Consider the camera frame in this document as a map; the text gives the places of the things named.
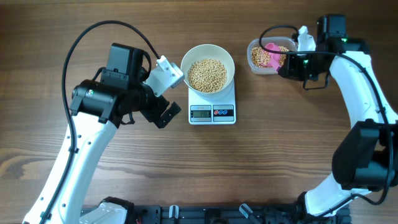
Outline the clear plastic container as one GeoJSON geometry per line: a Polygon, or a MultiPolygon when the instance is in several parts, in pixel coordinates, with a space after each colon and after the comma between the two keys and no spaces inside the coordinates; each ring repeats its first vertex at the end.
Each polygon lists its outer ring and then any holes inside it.
{"type": "MultiPolygon", "coordinates": [[[[278,46],[277,50],[287,52],[288,50],[296,51],[297,44],[288,37],[265,37],[262,39],[263,46],[269,43],[278,46]]],[[[269,52],[263,50],[259,45],[259,39],[253,40],[247,50],[248,63],[252,73],[256,75],[275,75],[277,71],[272,64],[275,65],[275,60],[269,52]]]]}

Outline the pink plastic scoop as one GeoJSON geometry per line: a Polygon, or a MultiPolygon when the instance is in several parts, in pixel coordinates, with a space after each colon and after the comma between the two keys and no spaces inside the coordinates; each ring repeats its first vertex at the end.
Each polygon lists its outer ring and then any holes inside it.
{"type": "Polygon", "coordinates": [[[266,59],[262,62],[262,65],[265,67],[271,67],[278,72],[278,69],[280,68],[279,60],[281,54],[272,53],[272,51],[280,52],[279,46],[274,43],[268,43],[265,48],[266,50],[264,53],[266,54],[266,59]]]}

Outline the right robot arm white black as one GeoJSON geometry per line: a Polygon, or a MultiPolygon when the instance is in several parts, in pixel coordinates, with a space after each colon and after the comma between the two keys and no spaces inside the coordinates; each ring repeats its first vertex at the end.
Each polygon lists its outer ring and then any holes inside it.
{"type": "Polygon", "coordinates": [[[326,73],[337,82],[351,130],[332,158],[332,173],[304,195],[306,213],[330,217],[355,198],[379,205],[397,186],[397,113],[374,75],[365,40],[350,38],[346,18],[329,14],[317,21],[317,36],[303,26],[293,35],[297,49],[279,69],[284,78],[307,82],[326,73]]]}

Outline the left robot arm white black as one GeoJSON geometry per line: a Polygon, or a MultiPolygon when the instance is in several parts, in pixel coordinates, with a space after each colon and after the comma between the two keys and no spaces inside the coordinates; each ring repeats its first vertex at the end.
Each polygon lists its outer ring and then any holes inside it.
{"type": "Polygon", "coordinates": [[[107,197],[87,214],[81,209],[99,159],[125,115],[138,111],[164,128],[180,112],[164,92],[183,80],[183,72],[165,57],[144,68],[149,58],[142,49],[115,43],[100,81],[85,80],[74,88],[72,127],[25,223],[139,223],[134,204],[120,198],[107,197]]]}

